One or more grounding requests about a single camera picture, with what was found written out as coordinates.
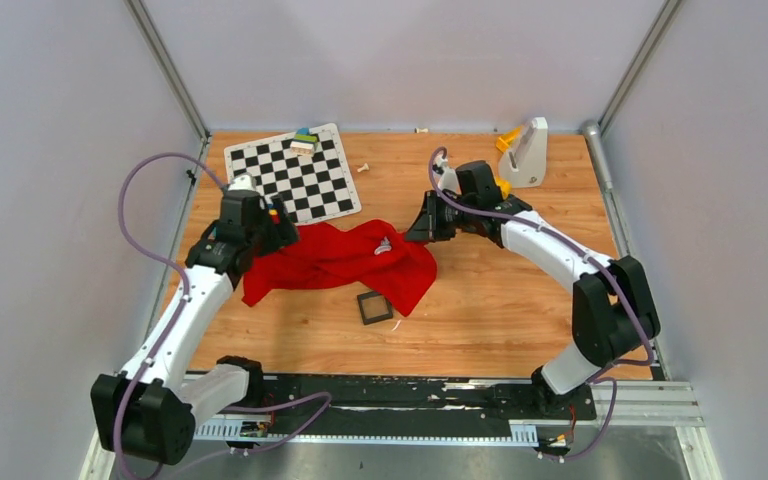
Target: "gray wall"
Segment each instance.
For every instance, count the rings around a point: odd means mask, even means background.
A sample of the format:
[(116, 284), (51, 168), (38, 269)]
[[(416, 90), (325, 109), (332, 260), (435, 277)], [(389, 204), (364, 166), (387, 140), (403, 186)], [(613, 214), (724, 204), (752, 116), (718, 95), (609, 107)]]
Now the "gray wall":
[(598, 117), (662, 0), (146, 0), (213, 129)]
[[(0, 1), (0, 479), (75, 478), (90, 385), (144, 337), (161, 270), (120, 236), (119, 186), (197, 148), (148, 52), (121, 1)], [(171, 248), (183, 171), (134, 185), (148, 246)]]
[(685, 3), (607, 149), (667, 364), (725, 478), (768, 478), (768, 2)]

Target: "black and white checkered board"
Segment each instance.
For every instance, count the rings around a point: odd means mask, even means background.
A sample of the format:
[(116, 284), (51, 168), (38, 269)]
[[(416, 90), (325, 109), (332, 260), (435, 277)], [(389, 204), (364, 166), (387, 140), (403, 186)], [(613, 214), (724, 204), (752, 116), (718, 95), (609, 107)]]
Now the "black and white checkered board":
[(228, 181), (248, 173), (267, 199), (280, 194), (293, 223), (306, 225), (357, 213), (360, 198), (340, 134), (333, 123), (310, 129), (319, 137), (313, 157), (290, 150), (295, 133), (225, 149)]

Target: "yellow plastic part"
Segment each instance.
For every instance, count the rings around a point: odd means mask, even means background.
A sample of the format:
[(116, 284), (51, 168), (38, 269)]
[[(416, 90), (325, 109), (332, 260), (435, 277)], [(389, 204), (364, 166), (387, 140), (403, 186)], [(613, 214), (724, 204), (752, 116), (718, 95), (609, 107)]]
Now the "yellow plastic part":
[(511, 143), (513, 143), (514, 139), (519, 135), (519, 132), (522, 131), (522, 127), (517, 127), (510, 132), (499, 136), (499, 138), (496, 139), (496, 148), (502, 152), (505, 153), (505, 151), (510, 148)]
[(502, 191), (502, 199), (508, 198), (508, 195), (511, 194), (511, 184), (504, 178), (494, 177), (496, 180), (496, 185), (499, 187), (499, 190)]

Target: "red towel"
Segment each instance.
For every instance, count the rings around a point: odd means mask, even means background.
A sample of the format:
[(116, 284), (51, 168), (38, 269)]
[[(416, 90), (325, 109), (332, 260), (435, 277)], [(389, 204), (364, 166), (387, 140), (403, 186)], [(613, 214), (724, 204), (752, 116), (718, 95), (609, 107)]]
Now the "red towel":
[[(347, 232), (327, 223), (302, 226), (299, 237), (297, 243), (254, 260), (243, 276), (247, 305), (255, 305), (273, 288), (309, 290), (358, 281), (409, 315), (437, 278), (437, 262), (425, 245), (406, 242), (381, 220)], [(389, 251), (379, 249), (385, 239)]]

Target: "wooden table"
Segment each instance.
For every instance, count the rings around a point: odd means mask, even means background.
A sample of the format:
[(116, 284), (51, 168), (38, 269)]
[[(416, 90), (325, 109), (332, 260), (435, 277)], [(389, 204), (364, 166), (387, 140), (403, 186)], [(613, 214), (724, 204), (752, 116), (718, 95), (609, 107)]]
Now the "wooden table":
[[(220, 132), (208, 165), (224, 178), (224, 149), (276, 133)], [(488, 160), (499, 152), (494, 135), (344, 133), (363, 210), (331, 221), (349, 229), (373, 218), (407, 229), (428, 188), (426, 165), (438, 145), (450, 164)], [(557, 228), (583, 244), (616, 255), (605, 209), (583, 137), (549, 137), (548, 172), (539, 188), (516, 191)], [(202, 178), (184, 232), (178, 261), (218, 216), (220, 192)], [(268, 372), (364, 373), (429, 376), (524, 377), (570, 341), (571, 298), (524, 258), (487, 239), (460, 234), (428, 247), (438, 262), (437, 281), (414, 312), (364, 326), (356, 283), (330, 290), (269, 293), (253, 308), (237, 291), (219, 311), (193, 357), (193, 369), (208, 369), (224, 355), (263, 363)], [(178, 279), (172, 278), (170, 294)], [(644, 358), (634, 352), (632, 358)], [(651, 378), (648, 369), (621, 367), (620, 378)]]

